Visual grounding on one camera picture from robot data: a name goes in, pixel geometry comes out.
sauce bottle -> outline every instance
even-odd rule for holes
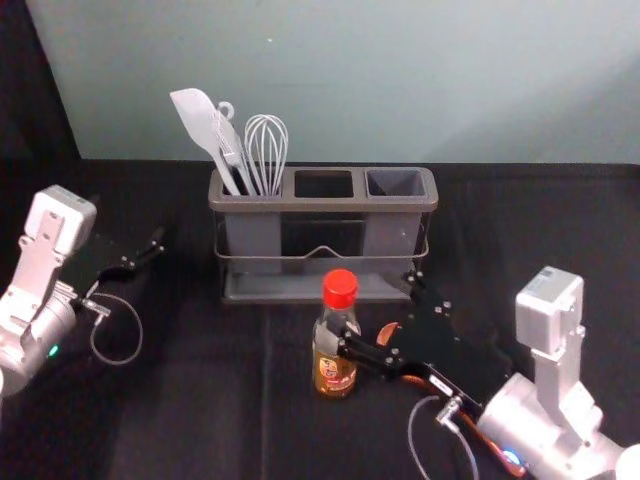
[[[345,327],[360,334],[354,304],[358,279],[349,270],[324,277],[322,315],[313,326],[313,384],[327,397],[343,398],[355,386],[357,366],[337,354],[337,334]]]

gray utensil holder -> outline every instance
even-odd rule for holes
[[[214,171],[209,205],[227,301],[316,300],[339,267],[361,300],[388,300],[406,294],[385,278],[428,253],[438,191],[425,168],[285,167],[279,196],[232,196]]]

gray cable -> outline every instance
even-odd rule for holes
[[[422,474],[422,478],[424,478],[424,480],[430,480],[430,479],[429,479],[429,475],[427,475],[427,472],[425,472],[422,464],[420,463],[420,459],[418,458],[418,454],[416,453],[416,448],[413,446],[413,420],[415,419],[416,413],[418,413],[418,410],[420,410],[420,407],[422,407],[423,405],[429,402],[435,402],[438,400],[440,400],[440,398],[435,395],[424,397],[418,400],[418,403],[416,403],[413,406],[413,409],[411,410],[411,414],[409,414],[409,424],[407,425],[407,440],[409,441],[409,450],[411,450],[413,461],[416,462],[416,466],[418,467],[418,470],[420,470],[420,473]]]
[[[430,480],[430,478],[429,478],[429,475],[427,475],[427,472],[425,472],[422,464],[420,463],[420,459],[418,458],[418,454],[416,453],[416,449],[413,445],[413,421],[420,407],[422,407],[426,403],[437,401],[439,399],[440,399],[439,397],[432,395],[419,400],[418,403],[416,403],[413,409],[411,410],[411,414],[409,415],[409,424],[407,425],[407,440],[409,441],[409,450],[411,450],[411,455],[413,456],[413,460],[416,463],[418,470],[420,470],[420,473],[422,474],[422,477],[425,480]],[[467,439],[464,438],[464,435],[460,433],[460,429],[456,424],[452,422],[446,422],[444,426],[447,427],[447,429],[451,431],[451,433],[453,433],[456,437],[458,437],[458,439],[460,440],[460,443],[462,443],[462,446],[464,447],[464,451],[467,454],[467,457],[469,458],[469,463],[471,464],[473,480],[480,480],[480,474],[478,473],[478,464],[476,462],[476,457],[473,455],[473,452],[471,451],[469,442],[467,442]]]
[[[144,329],[142,328],[142,320],[140,320],[140,316],[138,315],[138,312],[136,312],[136,309],[133,308],[129,302],[127,302],[125,299],[120,298],[116,295],[111,295],[110,293],[92,293],[91,296],[110,298],[111,300],[115,300],[117,302],[122,303],[125,307],[129,309],[129,311],[131,311],[131,313],[135,317],[136,323],[138,324],[138,331],[140,332],[140,336],[138,337],[138,346],[136,347],[135,352],[133,352],[131,356],[129,356],[128,358],[125,358],[124,360],[113,360],[111,358],[107,358],[102,353],[100,353],[96,347],[96,341],[95,341],[96,331],[98,330],[98,326],[101,323],[101,318],[99,318],[98,321],[96,321],[95,325],[93,326],[93,329],[91,330],[91,336],[89,337],[89,344],[91,345],[91,350],[93,351],[95,356],[98,357],[101,361],[113,367],[122,367],[124,365],[127,365],[133,362],[138,357],[138,355],[140,354],[140,351],[142,350],[142,340],[144,338]]]

black fabric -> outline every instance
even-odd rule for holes
[[[582,378],[605,412],[604,432],[623,445],[638,442],[640,169],[430,168],[440,206],[424,270],[461,309],[456,327],[473,340],[498,335],[530,371],[514,341],[515,294],[547,264],[583,275]],[[2,478],[418,479],[406,427],[422,391],[363,372],[348,399],[320,399],[310,379],[318,306],[220,304],[210,171],[208,163],[94,161],[57,179],[101,196],[95,230],[118,241],[140,244],[167,219],[175,229],[148,274],[105,287],[142,317],[140,359],[121,369],[98,364],[86,348],[89,319],[81,318],[61,353],[5,400]],[[12,204],[28,208],[34,191],[8,181],[1,166],[0,188],[0,219]],[[18,233],[2,239],[3,279],[15,266]],[[406,305],[363,304],[357,312],[373,339]],[[108,328],[130,333],[130,319],[116,318]],[[434,480],[470,478],[456,440],[435,428],[435,412],[425,407],[415,424],[425,468]],[[471,443],[481,478],[508,478]]]
[[[0,161],[76,165],[80,154],[24,0],[0,1]]]

red bottle cap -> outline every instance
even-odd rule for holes
[[[349,270],[331,270],[324,277],[325,305],[342,310],[352,307],[356,302],[358,278]]]

